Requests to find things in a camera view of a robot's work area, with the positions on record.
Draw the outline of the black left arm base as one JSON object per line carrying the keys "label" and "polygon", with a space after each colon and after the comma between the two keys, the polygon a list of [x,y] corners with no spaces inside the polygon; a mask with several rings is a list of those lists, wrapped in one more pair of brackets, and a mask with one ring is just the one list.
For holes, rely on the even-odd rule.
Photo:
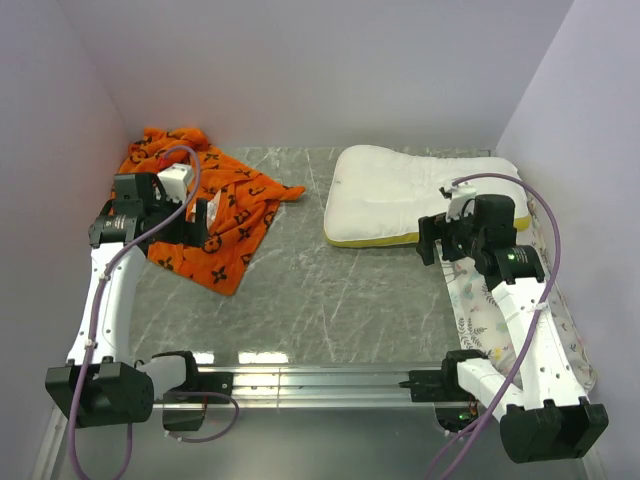
{"label": "black left arm base", "polygon": [[230,406],[234,375],[231,372],[199,372],[195,383],[170,390],[162,398],[162,424],[171,433],[198,432],[209,411]]}

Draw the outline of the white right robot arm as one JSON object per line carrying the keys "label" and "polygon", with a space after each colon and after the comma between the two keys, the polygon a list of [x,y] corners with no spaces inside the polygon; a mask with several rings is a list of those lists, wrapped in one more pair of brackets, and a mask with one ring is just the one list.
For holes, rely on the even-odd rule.
{"label": "white right robot arm", "polygon": [[419,219],[417,252],[426,265],[437,258],[472,260],[502,314],[516,355],[516,387],[479,350],[450,352],[443,362],[444,394],[468,393],[494,418],[507,456],[515,463],[584,457],[609,424],[593,404],[565,354],[547,303],[551,280],[535,248],[517,242],[515,203],[505,195],[453,199],[445,213]]}

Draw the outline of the white pillow yellow edge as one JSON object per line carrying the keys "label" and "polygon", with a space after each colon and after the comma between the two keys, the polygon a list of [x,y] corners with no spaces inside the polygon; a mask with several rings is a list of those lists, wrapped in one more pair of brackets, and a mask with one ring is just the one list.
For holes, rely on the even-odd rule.
{"label": "white pillow yellow edge", "polygon": [[406,245],[418,240],[418,219],[447,210],[445,183],[477,173],[517,178],[500,157],[438,158],[357,145],[338,157],[324,213],[329,244],[342,248]]}

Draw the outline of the orange patterned pillowcase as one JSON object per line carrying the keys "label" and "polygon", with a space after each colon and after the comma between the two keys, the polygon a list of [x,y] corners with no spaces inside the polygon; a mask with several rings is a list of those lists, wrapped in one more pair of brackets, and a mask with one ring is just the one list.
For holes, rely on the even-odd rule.
{"label": "orange patterned pillowcase", "polygon": [[147,258],[179,276],[216,293],[234,294],[262,240],[273,224],[279,205],[296,201],[303,186],[285,186],[212,145],[197,128],[165,131],[146,128],[128,147],[121,173],[158,173],[177,163],[195,163],[183,150],[193,149],[201,166],[196,197],[217,204],[208,237],[199,247],[156,242]]}

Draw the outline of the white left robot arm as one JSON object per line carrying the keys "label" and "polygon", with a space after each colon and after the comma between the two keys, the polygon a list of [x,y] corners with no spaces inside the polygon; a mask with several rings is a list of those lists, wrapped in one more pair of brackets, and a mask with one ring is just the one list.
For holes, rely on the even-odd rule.
{"label": "white left robot arm", "polygon": [[62,367],[51,367],[45,389],[78,428],[142,423],[167,393],[179,402],[201,390],[192,353],[156,354],[137,366],[129,327],[135,289],[156,242],[201,247],[208,235],[207,203],[188,205],[193,169],[118,174],[113,196],[89,228],[91,279],[81,325]]}

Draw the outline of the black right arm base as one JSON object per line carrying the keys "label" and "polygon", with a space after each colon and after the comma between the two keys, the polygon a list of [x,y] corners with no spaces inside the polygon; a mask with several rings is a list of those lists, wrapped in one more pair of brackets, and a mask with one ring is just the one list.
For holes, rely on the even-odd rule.
{"label": "black right arm base", "polygon": [[475,398],[440,369],[411,370],[399,387],[409,390],[413,403],[434,404],[436,421],[445,431],[457,433],[479,416]]}

